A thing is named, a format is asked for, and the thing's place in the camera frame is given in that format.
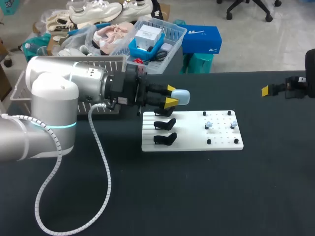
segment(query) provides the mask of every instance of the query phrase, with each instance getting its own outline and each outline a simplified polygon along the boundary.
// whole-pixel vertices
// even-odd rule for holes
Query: black table
[[[95,116],[113,188],[103,215],[78,235],[314,236],[315,100],[261,98],[263,86],[293,75],[304,72],[152,78],[190,90],[190,104],[179,111],[235,110],[242,151],[144,153],[134,108]],[[46,235],[33,208],[54,164],[0,164],[1,235]],[[88,122],[79,121],[75,148],[43,194],[44,224],[55,231],[85,224],[99,210],[106,187]]]

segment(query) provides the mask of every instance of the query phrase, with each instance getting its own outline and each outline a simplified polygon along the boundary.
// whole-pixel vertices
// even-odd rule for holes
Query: robot end effector
[[[276,96],[285,91],[285,98],[304,98],[306,95],[315,98],[315,49],[305,55],[306,77],[292,76],[285,79],[285,83],[271,84],[261,90],[261,96]]]

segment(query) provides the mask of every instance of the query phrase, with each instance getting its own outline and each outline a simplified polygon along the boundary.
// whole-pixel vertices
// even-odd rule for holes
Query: pink shoe
[[[124,36],[133,29],[133,24],[124,22],[119,25],[106,26],[94,33],[92,44],[95,48],[100,48],[100,40],[107,40],[112,35],[121,32]]]
[[[124,36],[125,35],[122,32],[117,32],[108,39],[101,39],[99,41],[100,54],[103,56],[110,55],[118,46],[118,44],[122,41]]]

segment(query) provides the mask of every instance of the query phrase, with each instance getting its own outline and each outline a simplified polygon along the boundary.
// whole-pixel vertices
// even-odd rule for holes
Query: mounting plate
[[[237,121],[235,112],[231,111],[173,112],[170,117],[156,116],[154,112],[145,112],[142,122],[142,150],[143,151],[215,151],[242,150],[244,147],[239,125],[231,129],[233,121]],[[176,123],[170,131],[158,130],[155,121],[168,122],[175,118]],[[205,129],[210,121],[213,126]],[[176,132],[177,139],[171,146],[155,144],[155,135],[169,136]]]

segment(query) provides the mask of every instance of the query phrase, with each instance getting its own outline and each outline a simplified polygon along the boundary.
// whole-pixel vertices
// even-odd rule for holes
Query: chair wheel
[[[273,20],[273,18],[272,18],[271,15],[267,15],[267,16],[266,16],[266,21],[267,21],[267,22],[272,22],[272,20]]]
[[[276,7],[281,6],[281,4],[282,4],[281,1],[279,1],[279,0],[276,0],[276,1],[275,1],[275,6],[276,6]]]
[[[230,20],[232,20],[232,18],[233,18],[232,13],[231,13],[231,12],[227,12],[227,14],[226,14],[226,19],[227,19],[228,21],[230,21]]]

